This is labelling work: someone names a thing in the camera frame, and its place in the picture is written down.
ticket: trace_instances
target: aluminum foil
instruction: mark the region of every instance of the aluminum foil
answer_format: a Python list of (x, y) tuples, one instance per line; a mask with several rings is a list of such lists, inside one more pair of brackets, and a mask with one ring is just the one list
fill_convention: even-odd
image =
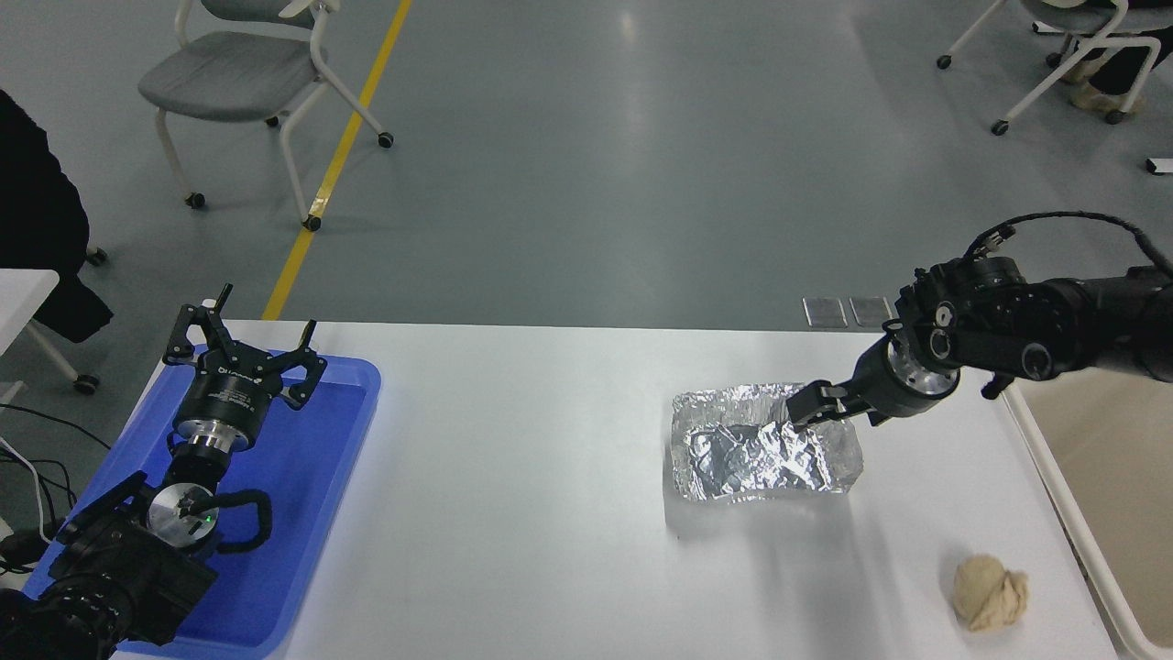
[(672, 401), (672, 477), (693, 502), (846, 494), (863, 472), (850, 422), (794, 431), (785, 401), (802, 383), (685, 393)]

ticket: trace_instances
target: dough ball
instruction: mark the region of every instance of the dough ball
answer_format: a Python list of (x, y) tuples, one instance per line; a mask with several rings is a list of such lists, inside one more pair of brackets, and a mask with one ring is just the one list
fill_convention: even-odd
[(970, 557), (954, 576), (952, 606), (970, 632), (995, 631), (1026, 611), (1026, 573), (1010, 572), (989, 554)]

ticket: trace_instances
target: blue tray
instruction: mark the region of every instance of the blue tray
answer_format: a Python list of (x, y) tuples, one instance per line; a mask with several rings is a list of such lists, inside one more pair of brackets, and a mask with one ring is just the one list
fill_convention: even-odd
[[(216, 554), (208, 565), (219, 579), (179, 626), (175, 641), (158, 647), (123, 642), (118, 651), (168, 658), (259, 660), (285, 639), (305, 597), (326, 542), (351, 468), (366, 436), (379, 394), (379, 370), (368, 362), (328, 358), (313, 399), (299, 413), (274, 401), (253, 449), (232, 456), (222, 492), (260, 489), (273, 501), (273, 533), (245, 554)], [(106, 457), (77, 508), (86, 506), (136, 470), (158, 485), (170, 455), (165, 438), (194, 370), (163, 369), (138, 415)], [(296, 382), (304, 372), (286, 376)], [(225, 510), (218, 530), (225, 539), (256, 533), (253, 508)], [(39, 597), (50, 584), (49, 565), (61, 553), (54, 543), (25, 586)]]

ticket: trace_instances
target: epoxy floor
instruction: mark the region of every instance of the epoxy floor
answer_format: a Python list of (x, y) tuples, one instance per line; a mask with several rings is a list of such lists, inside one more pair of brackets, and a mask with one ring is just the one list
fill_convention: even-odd
[[(1173, 181), (1141, 166), (1173, 156), (1169, 70), (1124, 124), (1057, 87), (994, 137), (1058, 40), (1011, 4), (937, 70), (985, 5), (415, 0), (372, 103), (395, 145), (361, 134), (282, 317), (804, 329), (802, 295), (895, 299), (914, 267), (1039, 210), (1120, 215), (1173, 252)], [(350, 0), (332, 21), (330, 61), (353, 90), (396, 7)], [(83, 278), (116, 313), (66, 347), (102, 377), (94, 397), (26, 336), (0, 358), (0, 382), (25, 381), (15, 403), (108, 441), (178, 305), (232, 281), (228, 315), (259, 317), (300, 230), (262, 124), (176, 118), (208, 207), (176, 198), (135, 89), (175, 48), (174, 9), (8, 0), (0, 23), (0, 87), (80, 189), (111, 257)], [(216, 26), (197, 7), (190, 32)], [(348, 115), (327, 96), (293, 135), (311, 193)], [(1028, 225), (1006, 253), (1032, 279), (1143, 263), (1127, 234), (1079, 220)], [(66, 462), (75, 485), (103, 455), (11, 411), (0, 434)], [(25, 479), (0, 471), (0, 516), (16, 526), (35, 517)]]

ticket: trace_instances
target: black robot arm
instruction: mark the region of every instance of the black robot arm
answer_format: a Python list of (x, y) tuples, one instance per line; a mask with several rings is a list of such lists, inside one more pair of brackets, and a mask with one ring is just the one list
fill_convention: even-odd
[[(155, 488), (136, 472), (79, 511), (57, 533), (66, 547), (49, 566), (54, 583), (38, 599), (0, 590), (0, 660), (104, 660), (124, 639), (170, 642), (216, 580), (204, 565), (213, 553), (249, 552), (269, 539), (272, 504), (263, 491), (217, 492), (232, 454), (257, 442), (273, 399), (299, 410), (313, 395), (326, 361), (311, 348), (308, 321), (298, 347), (272, 355), (231, 338), (221, 311), (183, 305), (163, 363), (191, 366), (195, 379), (172, 420), (171, 462)], [(188, 328), (203, 329), (208, 351), (196, 355)], [(305, 369), (285, 386), (282, 375)], [(225, 542), (216, 531), (224, 509), (253, 505), (257, 532)]]
[[(1153, 265), (1030, 284), (1013, 259), (989, 256), (1015, 224), (1069, 216), (1128, 229)], [(952, 394), (963, 367), (994, 374), (982, 390), (990, 400), (1015, 379), (1049, 381), (1087, 367), (1173, 382), (1173, 265), (1144, 232), (1112, 216), (1060, 211), (1006, 220), (964, 256), (917, 268), (896, 312), (849, 381), (815, 381), (787, 401), (795, 428), (861, 414), (873, 426), (911, 417)]]

